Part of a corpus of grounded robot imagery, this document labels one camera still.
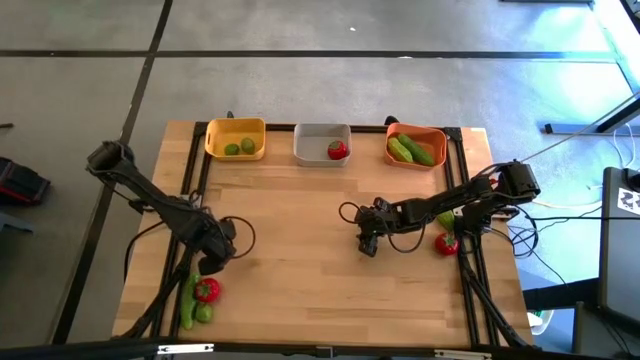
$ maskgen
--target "yellow bowl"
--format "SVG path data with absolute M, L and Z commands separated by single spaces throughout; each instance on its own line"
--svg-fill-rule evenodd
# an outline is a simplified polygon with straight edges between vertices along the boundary
M 220 161 L 253 161 L 264 156 L 266 124 L 261 118 L 214 119 L 207 126 L 204 149 Z M 238 155 L 225 155 L 224 148 L 237 144 L 244 138 L 253 140 L 256 152 L 249 155 L 240 150 Z

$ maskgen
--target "gray bowl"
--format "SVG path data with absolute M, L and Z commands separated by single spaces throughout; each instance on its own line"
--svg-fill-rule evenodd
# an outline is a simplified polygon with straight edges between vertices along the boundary
M 331 160 L 327 154 L 329 144 L 335 140 L 347 145 L 347 156 L 340 160 Z M 300 166 L 345 166 L 351 151 L 351 128 L 347 124 L 298 124 L 293 131 L 293 155 Z

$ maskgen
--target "concrete floor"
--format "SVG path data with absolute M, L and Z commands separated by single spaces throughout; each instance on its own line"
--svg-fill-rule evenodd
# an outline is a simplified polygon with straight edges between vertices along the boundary
M 5 1 L 0 49 L 146 50 L 162 4 Z M 598 20 L 585 5 L 497 0 L 183 0 L 173 6 L 160 48 L 606 52 Z M 53 183 L 40 207 L 2 208 L 33 222 L 37 232 L 0 233 L 0 347 L 49 341 L 98 196 L 84 159 L 101 140 L 119 136 L 142 63 L 0 58 L 0 122 L 16 124 L 0 130 L 0 152 Z M 500 161 L 557 141 L 539 133 L 540 122 L 590 122 L 630 94 L 614 62 L 157 59 L 131 146 L 150 175 L 170 119 L 206 121 L 232 110 L 269 122 L 381 124 L 393 114 L 413 124 L 485 127 Z M 628 138 L 620 143 L 630 151 Z M 541 199 L 562 204 L 597 200 L 586 185 L 600 183 L 604 167 L 619 166 L 609 138 L 574 139 L 530 163 Z M 576 213 L 528 208 L 532 215 Z M 110 336 L 124 251 L 138 222 L 113 200 L 70 341 Z M 598 229 L 584 222 L 555 226 L 543 233 L 538 253 L 567 281 L 597 275 Z M 535 259 L 518 266 L 558 282 Z

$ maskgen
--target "wooden table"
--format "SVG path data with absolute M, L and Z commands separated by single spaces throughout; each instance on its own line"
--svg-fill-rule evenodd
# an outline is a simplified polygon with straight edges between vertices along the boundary
M 153 182 L 168 194 L 179 193 L 193 127 L 192 122 L 175 121 L 167 126 Z M 463 128 L 462 134 L 473 175 L 492 163 L 487 136 L 477 128 Z M 181 330 L 179 337 L 232 343 L 468 348 L 458 263 L 432 249 L 440 226 L 427 226 L 424 242 L 414 253 L 397 253 L 381 238 L 377 256 L 369 258 L 357 250 L 358 227 L 338 216 L 344 201 L 370 205 L 376 196 L 393 202 L 445 191 L 443 168 L 418 172 L 386 165 L 384 134 L 352 134 L 353 153 L 344 168 L 302 168 L 293 158 L 292 141 L 292 132 L 268 132 L 261 161 L 212 162 L 204 204 L 218 218 L 235 215 L 249 220 L 257 244 L 248 256 L 232 260 L 215 275 L 223 292 L 213 323 Z M 354 210 L 345 211 L 353 216 Z M 156 215 L 146 214 L 140 228 L 156 221 Z M 493 226 L 507 231 L 504 223 L 494 221 Z M 236 227 L 235 244 L 242 252 L 251 237 L 242 223 Z M 408 248 L 418 235 L 394 239 L 399 247 Z M 138 241 L 114 334 L 126 331 L 155 296 L 169 237 L 164 228 Z M 492 297 L 531 343 L 511 245 L 492 234 L 482 241 Z M 477 299 L 475 308 L 486 343 Z M 168 334 L 173 298 L 165 309 L 161 335 Z

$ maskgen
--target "red fruit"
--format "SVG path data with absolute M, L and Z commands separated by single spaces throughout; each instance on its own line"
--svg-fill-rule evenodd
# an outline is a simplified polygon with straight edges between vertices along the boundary
M 442 255 L 453 255 L 458 252 L 458 240 L 451 233 L 438 235 L 433 243 L 436 250 Z
M 202 279 L 196 284 L 193 296 L 203 303 L 214 302 L 220 296 L 220 284 L 216 279 Z
M 340 160 L 346 157 L 348 153 L 349 150 L 347 149 L 347 146 L 339 140 L 331 142 L 327 149 L 327 154 L 329 154 L 329 159 L 331 160 Z

